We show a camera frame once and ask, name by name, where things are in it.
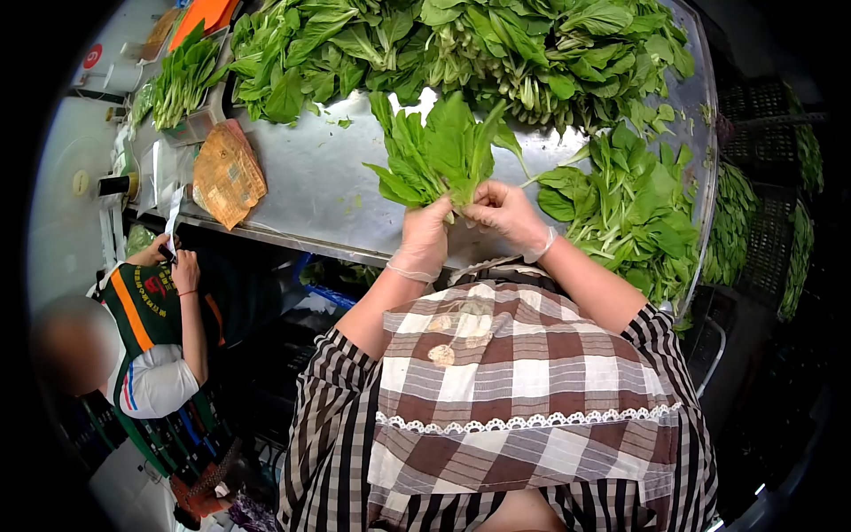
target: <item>disposable plastic glove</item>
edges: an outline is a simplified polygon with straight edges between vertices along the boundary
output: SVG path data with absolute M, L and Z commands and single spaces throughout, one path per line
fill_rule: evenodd
M 467 218 L 493 227 L 529 264 L 546 253 L 558 236 L 555 227 L 534 211 L 519 186 L 484 181 L 476 189 L 475 202 L 463 211 Z
M 452 210 L 449 196 L 428 207 L 408 209 L 402 223 L 402 245 L 387 268 L 402 277 L 431 283 L 446 262 L 446 227 L 443 219 Z

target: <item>stainless steel table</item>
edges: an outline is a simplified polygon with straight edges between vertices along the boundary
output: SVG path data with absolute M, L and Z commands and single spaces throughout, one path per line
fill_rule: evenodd
M 684 172 L 684 179 L 694 177 L 698 197 L 694 204 L 694 224 L 700 229 L 700 260 L 709 236 L 715 202 L 717 147 L 714 124 L 707 127 L 700 114 L 700 104 L 716 104 L 715 81 L 712 75 L 709 50 L 698 15 L 685 3 L 661 0 L 673 9 L 677 22 L 688 33 L 687 48 L 694 56 L 694 76 L 680 83 L 672 68 L 666 73 L 670 97 L 666 100 L 675 109 L 683 109 L 687 118 L 694 119 L 694 134 L 689 133 L 688 119 L 679 117 L 668 127 L 676 134 L 663 134 L 650 145 L 658 153 L 659 142 L 671 144 L 677 153 L 682 142 L 688 142 L 694 161 Z M 426 89 L 420 105 L 407 111 L 431 109 L 436 94 Z M 662 100 L 652 96 L 648 105 L 657 106 Z M 404 207 L 384 199 L 378 192 L 378 177 L 361 162 L 385 164 L 386 151 L 381 126 L 369 110 L 367 93 L 356 91 L 346 100 L 327 106 L 314 116 L 304 111 L 298 126 L 266 121 L 250 122 L 243 110 L 235 118 L 243 127 L 266 176 L 268 194 L 254 207 L 248 218 L 232 231 L 235 234 L 311 251 L 338 259 L 352 260 L 372 266 L 383 266 L 396 250 L 402 231 Z M 351 126 L 336 125 L 341 118 L 351 119 Z M 568 129 L 559 141 L 558 133 L 550 128 L 525 128 L 517 131 L 526 164 L 537 174 L 571 157 L 586 142 L 581 133 Z M 706 147 L 711 148 L 711 166 L 703 165 Z M 494 147 L 493 179 L 521 184 L 525 176 L 514 155 Z M 590 163 L 580 167 L 588 171 Z M 537 185 L 527 187 L 526 194 L 537 208 Z M 184 222 L 218 231 L 225 228 L 194 204 L 181 210 Z M 492 234 L 467 230 L 464 222 L 449 230 L 449 259 L 447 267 L 461 268 L 495 256 L 510 255 L 511 251 Z M 695 276 L 688 299 L 700 274 Z M 683 301 L 681 311 L 687 305 Z

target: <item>woman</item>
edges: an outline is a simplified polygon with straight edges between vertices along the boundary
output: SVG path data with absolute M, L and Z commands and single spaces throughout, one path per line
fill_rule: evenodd
M 704 527 L 715 461 L 671 318 L 496 181 L 464 215 L 540 269 L 502 265 L 424 296 L 449 210 L 409 210 L 388 267 L 317 338 L 283 527 Z

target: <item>metal table edge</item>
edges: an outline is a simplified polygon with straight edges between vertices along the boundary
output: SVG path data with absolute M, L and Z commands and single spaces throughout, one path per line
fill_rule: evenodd
M 712 217 L 715 214 L 715 199 L 717 194 L 717 179 L 718 179 L 718 137 L 715 134 L 715 116 L 717 114 L 718 108 L 718 95 L 715 87 L 715 71 L 712 67 L 712 57 L 709 52 L 709 43 L 706 40 L 706 33 L 703 28 L 703 22 L 700 20 L 700 15 L 696 10 L 694 10 L 691 6 L 685 3 L 683 0 L 674 0 L 681 8 L 683 8 L 686 12 L 691 14 L 694 17 L 695 26 L 698 30 L 698 39 L 700 40 L 700 50 L 703 53 L 704 59 L 704 70 L 706 75 L 706 88 L 707 95 L 706 101 L 711 108 L 711 123 L 709 125 L 710 131 L 710 148 L 712 149 L 712 166 L 709 169 L 709 174 L 706 179 L 706 186 L 704 186 L 703 193 L 704 202 L 703 202 L 703 213 L 700 217 L 702 220 L 700 226 L 700 255 L 698 257 L 697 268 L 694 270 L 694 278 L 692 279 L 691 286 L 688 289 L 688 293 L 686 294 L 685 300 L 680 304 L 677 309 L 677 322 L 679 322 L 683 316 L 685 315 L 686 310 L 688 309 L 688 305 L 691 303 L 691 299 L 694 296 L 694 290 L 697 288 L 698 283 L 700 282 L 700 271 L 703 269 L 703 259 L 706 255 L 706 246 L 709 243 L 709 236 L 712 229 Z

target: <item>white sleeve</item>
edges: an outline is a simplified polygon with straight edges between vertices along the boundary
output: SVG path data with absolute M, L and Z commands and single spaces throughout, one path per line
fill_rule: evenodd
M 195 395 L 198 383 L 182 353 L 178 345 L 162 344 L 145 352 L 145 358 L 173 362 L 153 367 L 130 364 L 121 390 L 124 414 L 143 420 L 161 418 L 175 412 Z

